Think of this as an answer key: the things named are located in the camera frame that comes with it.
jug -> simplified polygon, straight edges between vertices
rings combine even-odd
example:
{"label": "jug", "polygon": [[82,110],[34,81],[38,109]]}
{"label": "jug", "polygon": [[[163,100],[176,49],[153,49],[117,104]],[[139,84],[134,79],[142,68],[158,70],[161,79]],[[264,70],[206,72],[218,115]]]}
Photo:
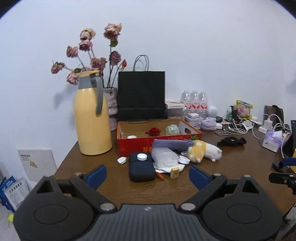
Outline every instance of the jug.
{"label": "jug", "polygon": [[107,101],[100,71],[79,74],[74,116],[81,153],[98,155],[112,148]]}

thermos handle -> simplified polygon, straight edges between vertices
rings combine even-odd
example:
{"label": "thermos handle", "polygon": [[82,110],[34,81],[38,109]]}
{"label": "thermos handle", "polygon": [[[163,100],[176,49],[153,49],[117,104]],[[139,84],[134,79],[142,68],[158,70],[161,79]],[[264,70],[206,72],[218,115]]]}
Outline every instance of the thermos handle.
{"label": "thermos handle", "polygon": [[95,78],[96,80],[96,92],[97,92],[97,103],[96,103],[96,115],[100,114],[102,112],[103,107],[103,82],[102,78],[98,76],[91,77],[91,79]]}

yellow and white stuffed animal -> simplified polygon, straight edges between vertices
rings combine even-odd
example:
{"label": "yellow and white stuffed animal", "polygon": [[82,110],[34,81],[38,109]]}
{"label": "yellow and white stuffed animal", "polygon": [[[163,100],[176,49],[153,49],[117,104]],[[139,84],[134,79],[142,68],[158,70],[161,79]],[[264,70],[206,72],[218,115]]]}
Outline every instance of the yellow and white stuffed animal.
{"label": "yellow and white stuffed animal", "polygon": [[192,162],[200,163],[204,157],[210,159],[212,162],[220,159],[222,156],[222,150],[218,147],[196,140],[194,146],[188,147],[188,158]]}

wooden table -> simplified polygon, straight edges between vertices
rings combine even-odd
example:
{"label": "wooden table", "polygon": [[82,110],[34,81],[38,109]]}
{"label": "wooden table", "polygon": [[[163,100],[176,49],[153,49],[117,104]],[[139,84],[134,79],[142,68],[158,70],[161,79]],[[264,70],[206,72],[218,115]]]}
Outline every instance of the wooden table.
{"label": "wooden table", "polygon": [[[263,148],[262,140],[255,139],[251,131],[245,135],[235,136],[244,137],[247,144],[240,147],[222,147],[223,154],[220,160],[212,162],[203,159],[198,166],[209,174],[218,172],[230,179],[239,179],[245,174],[252,175],[284,215],[296,202],[296,196],[292,195],[292,190],[287,186],[273,184],[268,180],[269,174],[274,171],[271,164],[278,160],[280,155]],[[213,131],[202,132],[202,140],[213,145],[222,138]],[[112,132],[112,141],[113,148],[98,156],[81,154],[79,145],[76,143],[58,168],[55,177],[68,178],[76,172],[87,173],[96,166],[104,164],[107,167],[107,179],[98,191],[118,207],[122,203],[174,203],[178,207],[198,191],[189,180],[189,167],[185,167],[176,179],[170,179],[167,176],[166,181],[158,178],[146,183],[130,181],[128,162],[123,165],[117,162],[118,148],[115,131]]]}

cardboard box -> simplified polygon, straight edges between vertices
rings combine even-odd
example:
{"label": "cardboard box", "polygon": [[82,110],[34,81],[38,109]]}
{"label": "cardboard box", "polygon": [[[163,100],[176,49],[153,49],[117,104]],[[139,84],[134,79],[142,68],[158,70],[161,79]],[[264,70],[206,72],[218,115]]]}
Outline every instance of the cardboard box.
{"label": "cardboard box", "polygon": [[[165,129],[167,126],[175,124],[178,126],[180,135],[166,136]],[[150,137],[145,132],[151,128],[158,128],[161,133],[159,136]],[[134,135],[137,138],[127,139],[128,136]],[[202,138],[202,133],[181,119],[170,120],[148,120],[140,122],[120,121],[117,124],[117,144],[119,156],[129,156],[133,152],[151,152],[154,139],[189,139],[191,136],[197,135]]]}

